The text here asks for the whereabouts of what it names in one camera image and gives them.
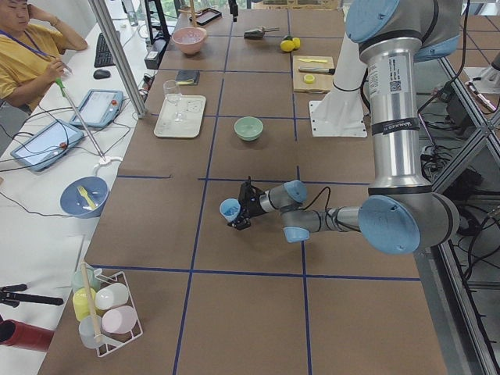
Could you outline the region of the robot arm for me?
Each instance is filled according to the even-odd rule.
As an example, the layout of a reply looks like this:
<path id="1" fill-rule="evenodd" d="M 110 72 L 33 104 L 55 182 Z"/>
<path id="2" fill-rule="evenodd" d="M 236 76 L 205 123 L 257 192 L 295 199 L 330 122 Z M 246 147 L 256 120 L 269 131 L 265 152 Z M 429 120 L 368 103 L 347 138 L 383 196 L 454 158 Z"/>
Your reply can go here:
<path id="1" fill-rule="evenodd" d="M 360 89 L 368 87 L 375 179 L 359 207 L 308 210 L 299 180 L 263 191 L 245 181 L 220 214 L 238 230 L 253 217 L 278 211 L 287 241 L 326 230 L 358 231 L 377 250 L 408 254 L 447 241 L 458 229 L 458 210 L 432 190 L 421 172 L 420 122 L 414 66 L 454 52 L 459 1 L 354 1 L 334 86 L 311 110 L 311 120 L 345 136 L 361 127 Z"/>

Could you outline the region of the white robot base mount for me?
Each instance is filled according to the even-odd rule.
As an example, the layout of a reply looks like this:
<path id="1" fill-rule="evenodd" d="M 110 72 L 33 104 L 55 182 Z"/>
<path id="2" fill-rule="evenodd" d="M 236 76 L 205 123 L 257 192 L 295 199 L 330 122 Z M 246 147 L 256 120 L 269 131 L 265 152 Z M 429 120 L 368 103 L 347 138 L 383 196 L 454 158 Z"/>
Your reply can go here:
<path id="1" fill-rule="evenodd" d="M 322 100 L 309 103 L 314 137 L 367 136 L 360 94 L 366 68 L 367 65 L 359 58 L 359 46 L 344 36 L 333 75 L 333 87 Z"/>

